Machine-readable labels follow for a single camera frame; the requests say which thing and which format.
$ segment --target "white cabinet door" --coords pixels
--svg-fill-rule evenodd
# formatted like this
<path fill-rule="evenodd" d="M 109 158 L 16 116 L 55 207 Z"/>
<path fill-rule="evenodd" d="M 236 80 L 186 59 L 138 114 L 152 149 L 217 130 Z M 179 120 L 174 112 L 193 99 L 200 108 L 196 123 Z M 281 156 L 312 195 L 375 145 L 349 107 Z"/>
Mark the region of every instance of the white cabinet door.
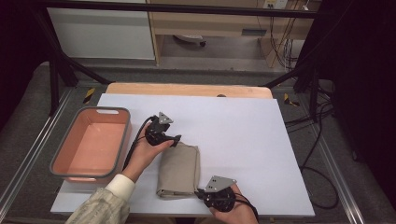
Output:
<path fill-rule="evenodd" d="M 70 57 L 154 60 L 147 12 L 49 8 L 49 15 Z"/>

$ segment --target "patterned sleeve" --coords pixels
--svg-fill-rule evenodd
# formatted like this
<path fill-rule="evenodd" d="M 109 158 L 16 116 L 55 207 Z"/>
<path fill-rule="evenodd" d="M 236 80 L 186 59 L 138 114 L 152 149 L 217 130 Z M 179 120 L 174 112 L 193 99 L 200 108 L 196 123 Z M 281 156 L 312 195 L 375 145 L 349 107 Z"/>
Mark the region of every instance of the patterned sleeve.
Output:
<path fill-rule="evenodd" d="M 129 204 L 110 190 L 99 188 L 66 223 L 125 223 Z"/>

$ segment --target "human hand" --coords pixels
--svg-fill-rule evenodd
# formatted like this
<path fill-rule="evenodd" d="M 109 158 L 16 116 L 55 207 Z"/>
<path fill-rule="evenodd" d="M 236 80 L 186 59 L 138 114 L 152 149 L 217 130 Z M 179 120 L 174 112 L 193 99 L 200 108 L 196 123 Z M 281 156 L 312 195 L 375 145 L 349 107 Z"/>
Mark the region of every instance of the human hand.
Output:
<path fill-rule="evenodd" d="M 236 184 L 232 185 L 231 189 L 235 193 L 235 197 L 237 200 L 247 202 L 247 200 L 241 196 L 241 190 L 238 188 L 238 186 L 236 186 Z M 215 218 L 227 224 L 258 224 L 253 210 L 244 203 L 235 202 L 233 210 L 228 213 L 222 213 L 216 210 L 214 207 L 210 207 L 209 210 Z"/>
<path fill-rule="evenodd" d="M 149 123 L 145 125 L 142 132 L 139 134 L 137 138 L 138 141 L 136 147 L 134 148 L 134 152 L 132 153 L 131 159 L 129 160 L 128 165 L 122 171 L 123 175 L 127 176 L 135 183 L 143 171 L 152 163 L 154 158 L 172 146 L 174 143 L 173 140 L 169 140 L 159 144 L 158 146 L 150 145 L 145 137 L 148 126 Z"/>

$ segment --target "white table surface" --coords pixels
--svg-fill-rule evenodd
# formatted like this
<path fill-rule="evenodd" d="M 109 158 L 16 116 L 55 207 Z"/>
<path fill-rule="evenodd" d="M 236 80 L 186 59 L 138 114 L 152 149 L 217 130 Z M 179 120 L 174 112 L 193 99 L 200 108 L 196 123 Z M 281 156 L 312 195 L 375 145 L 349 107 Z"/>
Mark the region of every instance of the white table surface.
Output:
<path fill-rule="evenodd" d="M 315 215 L 276 100 L 253 98 L 103 94 L 99 106 L 129 109 L 132 139 L 143 121 L 162 111 L 174 120 L 168 135 L 198 146 L 200 187 L 212 175 L 237 180 L 260 216 Z M 159 198 L 155 191 L 161 155 L 140 176 L 129 201 L 136 215 L 201 217 L 210 212 L 196 197 Z M 70 214 L 100 185 L 63 183 L 51 212 Z"/>

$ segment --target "pink plastic tray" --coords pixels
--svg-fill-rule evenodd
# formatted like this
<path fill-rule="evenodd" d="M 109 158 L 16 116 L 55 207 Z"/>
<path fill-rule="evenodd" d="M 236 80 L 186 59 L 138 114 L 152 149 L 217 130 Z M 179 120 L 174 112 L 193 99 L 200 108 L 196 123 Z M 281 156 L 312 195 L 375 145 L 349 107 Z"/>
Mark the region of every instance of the pink plastic tray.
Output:
<path fill-rule="evenodd" d="M 131 130 L 127 109 L 85 107 L 78 111 L 50 170 L 69 182 L 109 182 L 121 172 Z"/>

